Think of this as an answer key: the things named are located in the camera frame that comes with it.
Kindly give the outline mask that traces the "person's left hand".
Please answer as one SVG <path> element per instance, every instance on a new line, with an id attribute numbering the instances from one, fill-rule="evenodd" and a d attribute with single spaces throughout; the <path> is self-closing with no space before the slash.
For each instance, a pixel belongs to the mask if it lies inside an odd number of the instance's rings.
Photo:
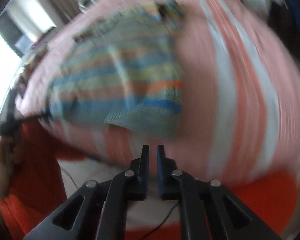
<path id="1" fill-rule="evenodd" d="M 8 161 L 6 157 L 6 148 L 13 146 L 13 151 L 10 153 L 13 163 L 17 163 L 19 158 L 19 146 L 22 139 L 14 139 L 13 137 L 2 137 L 0 140 L 0 201 L 3 200 L 7 194 L 11 182 L 11 173 L 8 171 Z"/>

